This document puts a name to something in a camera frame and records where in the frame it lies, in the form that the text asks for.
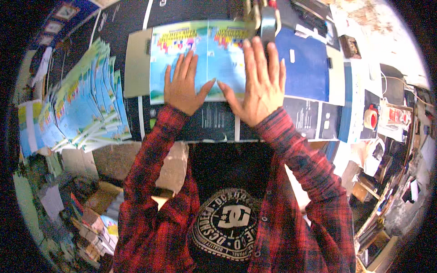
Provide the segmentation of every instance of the sticker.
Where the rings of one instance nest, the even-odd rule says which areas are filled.
[[[50,33],[58,33],[62,28],[62,24],[55,21],[49,21],[45,26],[44,31]]]
[[[49,45],[53,40],[52,36],[47,36],[47,35],[41,35],[41,37],[39,38],[39,44],[40,45]]]
[[[290,49],[290,62],[295,62],[295,51],[293,49]]]
[[[56,12],[55,17],[58,19],[63,19],[69,21],[73,18],[78,12],[79,8],[73,7],[68,3],[63,3],[59,10]]]

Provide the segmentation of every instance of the fingers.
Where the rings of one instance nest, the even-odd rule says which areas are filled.
[[[194,55],[193,58],[191,59],[190,66],[188,67],[188,71],[187,71],[187,79],[192,79],[194,81],[194,77],[196,76],[198,60],[199,60],[198,55]]]
[[[267,45],[267,52],[269,54],[269,77],[272,84],[279,84],[279,57],[276,45],[272,42]]]
[[[170,71],[171,71],[171,66],[168,65],[167,69],[165,70],[165,76],[164,76],[164,85],[168,86],[170,84]]]
[[[203,102],[205,101],[206,96],[208,95],[209,91],[211,90],[211,88],[214,86],[215,84],[215,78],[213,78],[212,80],[210,80],[209,82],[205,83],[202,88],[200,89],[199,94],[197,95],[197,99],[200,105],[203,104]]]
[[[235,97],[234,90],[232,90],[232,88],[230,88],[227,84],[222,83],[221,81],[217,81],[217,84],[222,90],[223,95],[225,95],[225,98],[228,101],[229,105],[231,106],[232,112],[234,112],[234,114],[236,114],[237,116],[241,117],[241,114],[243,113],[243,107]]]
[[[282,93],[285,93],[285,79],[287,78],[287,70],[285,68],[284,58],[282,58],[279,66],[279,87],[281,88]]]
[[[258,82],[257,63],[253,55],[253,48],[250,41],[245,39],[243,42],[244,66],[246,69],[246,80]]]
[[[179,78],[185,79],[187,77],[188,68],[190,67],[191,59],[193,58],[194,52],[190,50],[185,56],[184,62],[182,63],[182,67],[179,71]]]
[[[261,81],[270,80],[267,72],[266,55],[264,53],[264,48],[263,48],[263,44],[261,43],[260,37],[255,36],[252,39],[252,47],[253,47],[253,54],[255,55],[255,61],[257,62],[258,81],[261,82]]]
[[[176,62],[176,67],[174,69],[173,80],[179,78],[180,67],[181,67],[183,61],[184,61],[184,55],[179,54],[179,58],[177,59],[177,62]]]

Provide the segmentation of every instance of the cable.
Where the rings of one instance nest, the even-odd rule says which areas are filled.
[[[383,95],[387,92],[387,78],[385,77],[384,73],[381,71],[381,74],[384,76],[385,78],[385,91],[384,93],[382,93]]]
[[[396,77],[389,77],[389,76],[384,76],[385,77],[385,87],[387,88],[387,78],[390,78],[390,79],[397,79],[397,80],[400,80],[407,88],[407,90],[408,91],[410,91],[411,93],[413,93],[413,95],[418,99],[418,100],[420,100],[421,102],[423,102],[424,104],[426,104],[426,105],[428,105],[428,106],[430,106],[430,107],[432,107],[432,108],[434,108],[434,105],[432,105],[432,104],[429,104],[429,103],[427,103],[427,102],[424,102],[421,98],[419,98],[419,96],[417,96],[416,95],[416,93],[414,93],[414,90],[412,90],[402,79],[400,79],[400,78],[396,78]]]

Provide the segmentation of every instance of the person's left hand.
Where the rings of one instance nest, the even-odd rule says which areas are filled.
[[[215,83],[215,78],[205,83],[200,89],[199,94],[196,95],[194,76],[196,76],[199,56],[193,56],[193,54],[192,50],[187,53],[185,58],[183,54],[180,54],[174,70],[173,81],[170,82],[170,65],[167,66],[164,78],[164,102],[189,116],[192,116],[203,104],[206,95],[208,95]]]

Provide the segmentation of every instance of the dc shoes logo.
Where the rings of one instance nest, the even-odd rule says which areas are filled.
[[[226,206],[223,208],[219,228],[233,228],[247,226],[251,209],[243,205]]]
[[[234,261],[249,259],[261,200],[242,189],[225,189],[202,204],[191,237],[198,248]]]

